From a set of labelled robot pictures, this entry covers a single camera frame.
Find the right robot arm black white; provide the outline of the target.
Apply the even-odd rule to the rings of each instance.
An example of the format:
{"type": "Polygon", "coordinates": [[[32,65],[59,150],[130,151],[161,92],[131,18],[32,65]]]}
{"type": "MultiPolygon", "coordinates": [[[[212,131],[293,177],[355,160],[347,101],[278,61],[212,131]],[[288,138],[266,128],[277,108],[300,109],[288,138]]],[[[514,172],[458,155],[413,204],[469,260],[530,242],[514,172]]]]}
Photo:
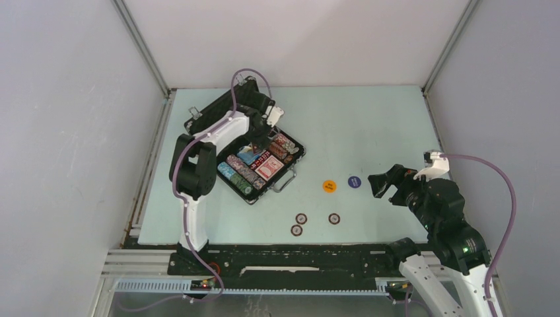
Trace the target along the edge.
{"type": "Polygon", "coordinates": [[[435,162],[420,171],[395,164],[370,175],[372,194],[381,198],[390,187],[395,206],[408,208],[427,231],[427,241],[457,292],[456,300],[435,277],[419,247],[410,238],[387,245],[385,270],[403,275],[433,316],[502,316],[491,280],[491,257],[482,235],[464,218],[465,199],[458,185],[443,175],[448,163],[435,162]]]}

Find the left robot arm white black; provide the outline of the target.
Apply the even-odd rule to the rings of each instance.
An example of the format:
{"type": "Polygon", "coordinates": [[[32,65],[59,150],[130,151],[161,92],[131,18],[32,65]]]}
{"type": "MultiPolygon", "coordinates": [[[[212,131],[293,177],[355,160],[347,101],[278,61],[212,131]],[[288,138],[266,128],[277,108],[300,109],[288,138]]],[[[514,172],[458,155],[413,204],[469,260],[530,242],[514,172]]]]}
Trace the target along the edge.
{"type": "Polygon", "coordinates": [[[200,251],[209,241],[205,200],[217,179],[217,155],[242,136],[261,148],[268,146],[270,131],[285,114],[271,98],[266,98],[262,109],[240,103],[235,92],[231,92],[231,98],[224,114],[209,127],[194,135],[179,136],[170,167],[172,193],[182,208],[179,244],[190,251],[183,266],[193,275],[201,275],[209,266],[208,256],[200,251]]]}

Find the blue small blind button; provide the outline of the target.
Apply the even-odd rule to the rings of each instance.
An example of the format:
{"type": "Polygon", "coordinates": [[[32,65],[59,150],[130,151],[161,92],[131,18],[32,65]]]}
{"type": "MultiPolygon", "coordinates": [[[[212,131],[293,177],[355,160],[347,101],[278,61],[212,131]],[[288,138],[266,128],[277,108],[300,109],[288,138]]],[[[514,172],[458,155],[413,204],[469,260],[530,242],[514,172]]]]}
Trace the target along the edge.
{"type": "Polygon", "coordinates": [[[347,180],[349,187],[351,188],[359,188],[362,184],[361,179],[358,176],[350,176],[347,180]]]}

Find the orange big blind button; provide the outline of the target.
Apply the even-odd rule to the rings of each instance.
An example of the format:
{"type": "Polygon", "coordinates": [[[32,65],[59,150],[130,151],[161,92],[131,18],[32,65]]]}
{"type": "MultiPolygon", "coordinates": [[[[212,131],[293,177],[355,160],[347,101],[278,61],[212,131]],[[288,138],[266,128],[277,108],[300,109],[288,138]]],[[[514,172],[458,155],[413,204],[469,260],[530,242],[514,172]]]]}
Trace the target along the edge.
{"type": "Polygon", "coordinates": [[[332,194],[337,190],[337,184],[333,180],[326,180],[323,182],[322,188],[325,192],[332,194]]]}

